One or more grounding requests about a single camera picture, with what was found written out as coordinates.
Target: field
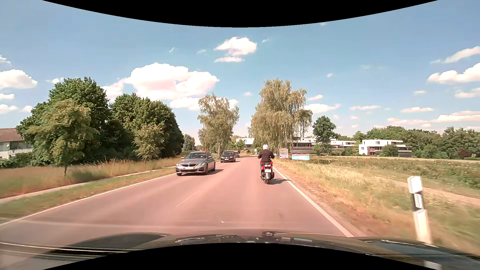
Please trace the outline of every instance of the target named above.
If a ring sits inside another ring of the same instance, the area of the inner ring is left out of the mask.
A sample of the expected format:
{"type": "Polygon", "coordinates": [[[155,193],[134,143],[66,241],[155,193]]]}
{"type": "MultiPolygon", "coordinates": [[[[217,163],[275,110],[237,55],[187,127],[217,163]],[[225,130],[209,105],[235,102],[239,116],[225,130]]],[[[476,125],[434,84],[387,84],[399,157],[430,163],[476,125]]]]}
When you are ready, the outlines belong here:
{"type": "Polygon", "coordinates": [[[71,166],[63,177],[63,168],[25,167],[0,170],[0,199],[71,184],[175,166],[180,157],[143,161],[113,160],[96,165],[71,166]]]}
{"type": "Polygon", "coordinates": [[[445,192],[480,197],[478,162],[314,157],[278,160],[277,165],[313,200],[363,235],[407,239],[415,239],[415,231],[406,182],[420,175],[424,186],[432,188],[424,196],[434,243],[480,254],[480,206],[445,192]]]}

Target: grass verge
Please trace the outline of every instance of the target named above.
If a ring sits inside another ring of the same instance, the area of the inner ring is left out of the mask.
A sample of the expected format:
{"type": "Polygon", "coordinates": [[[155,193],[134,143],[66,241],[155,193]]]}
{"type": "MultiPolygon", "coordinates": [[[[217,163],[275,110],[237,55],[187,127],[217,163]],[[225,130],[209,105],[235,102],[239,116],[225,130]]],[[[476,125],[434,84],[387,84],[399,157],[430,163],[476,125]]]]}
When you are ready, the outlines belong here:
{"type": "MultiPolygon", "coordinates": [[[[415,239],[407,187],[348,166],[278,160],[294,183],[370,236],[415,239]]],[[[480,254],[480,208],[424,193],[434,243],[480,254]]]]}
{"type": "Polygon", "coordinates": [[[81,198],[165,176],[174,172],[175,168],[167,168],[155,172],[146,172],[140,175],[110,178],[101,181],[94,181],[82,186],[9,201],[0,204],[0,222],[6,222],[11,219],[23,217],[81,198]]]}

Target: car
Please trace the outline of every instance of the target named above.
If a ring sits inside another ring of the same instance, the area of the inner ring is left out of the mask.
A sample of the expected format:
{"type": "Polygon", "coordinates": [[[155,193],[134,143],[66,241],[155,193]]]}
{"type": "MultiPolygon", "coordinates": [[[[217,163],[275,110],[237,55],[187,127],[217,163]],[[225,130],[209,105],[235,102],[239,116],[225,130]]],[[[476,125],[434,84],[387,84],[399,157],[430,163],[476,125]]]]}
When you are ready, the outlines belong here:
{"type": "Polygon", "coordinates": [[[215,158],[209,151],[190,152],[175,167],[175,172],[178,176],[181,176],[183,173],[202,173],[207,175],[209,171],[215,171],[215,158]]]}
{"type": "Polygon", "coordinates": [[[220,163],[232,161],[236,161],[235,153],[233,153],[233,150],[223,151],[222,155],[220,156],[220,163]]]}

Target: black hood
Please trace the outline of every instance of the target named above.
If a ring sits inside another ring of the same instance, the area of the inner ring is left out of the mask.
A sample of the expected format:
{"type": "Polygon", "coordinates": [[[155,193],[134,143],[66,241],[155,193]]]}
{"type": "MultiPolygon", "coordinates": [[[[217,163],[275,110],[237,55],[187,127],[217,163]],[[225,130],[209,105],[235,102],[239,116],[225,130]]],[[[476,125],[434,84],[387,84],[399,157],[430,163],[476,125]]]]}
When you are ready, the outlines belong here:
{"type": "Polygon", "coordinates": [[[343,250],[370,256],[388,258],[417,265],[424,261],[442,265],[443,270],[480,269],[480,257],[450,248],[429,245],[417,241],[378,238],[378,237],[341,237],[327,234],[276,231],[266,229],[237,229],[204,231],[195,233],[125,233],[116,234],[64,247],[20,246],[14,243],[0,243],[0,252],[4,254],[22,252],[33,256],[17,267],[6,269],[42,269],[38,259],[48,260],[48,267],[63,265],[74,261],[121,254],[129,251],[168,247],[176,245],[212,244],[212,243],[268,243],[303,245],[343,250]],[[28,261],[36,267],[26,267],[28,261]]]}

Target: motorcyclist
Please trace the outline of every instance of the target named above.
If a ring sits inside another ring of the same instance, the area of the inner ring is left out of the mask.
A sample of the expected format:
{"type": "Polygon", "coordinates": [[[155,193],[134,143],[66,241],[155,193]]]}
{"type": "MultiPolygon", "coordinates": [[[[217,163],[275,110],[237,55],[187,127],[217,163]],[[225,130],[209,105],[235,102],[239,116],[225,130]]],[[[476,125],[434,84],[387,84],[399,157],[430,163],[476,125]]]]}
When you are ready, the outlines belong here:
{"type": "Polygon", "coordinates": [[[272,151],[270,151],[270,147],[268,145],[263,146],[263,150],[258,153],[258,157],[260,159],[260,169],[262,169],[262,164],[271,163],[272,159],[275,158],[275,155],[272,151]]]}

